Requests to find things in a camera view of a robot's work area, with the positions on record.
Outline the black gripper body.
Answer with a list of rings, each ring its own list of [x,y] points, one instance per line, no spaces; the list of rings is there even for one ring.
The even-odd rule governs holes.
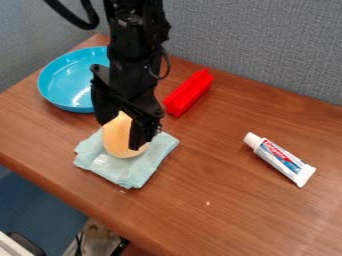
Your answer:
[[[164,111],[156,100],[154,88],[162,79],[160,64],[162,52],[156,51],[137,58],[125,58],[106,53],[109,66],[90,66],[90,95],[101,91],[112,95],[122,111],[132,119],[138,116],[164,117]]]

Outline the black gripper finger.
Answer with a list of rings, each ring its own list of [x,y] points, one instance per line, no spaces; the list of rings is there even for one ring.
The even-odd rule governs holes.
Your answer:
[[[128,147],[137,150],[150,142],[160,132],[160,119],[150,116],[134,117],[130,121]]]
[[[117,116],[120,103],[112,95],[101,91],[94,91],[90,97],[96,120],[104,125]]]

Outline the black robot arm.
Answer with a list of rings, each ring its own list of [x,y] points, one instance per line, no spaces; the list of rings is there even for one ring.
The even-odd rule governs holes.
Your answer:
[[[109,25],[109,65],[90,66],[90,100],[97,122],[104,125],[120,113],[130,117],[128,148],[138,149],[160,131],[164,110],[154,87],[169,71],[162,42],[170,25],[162,0],[102,0]]]

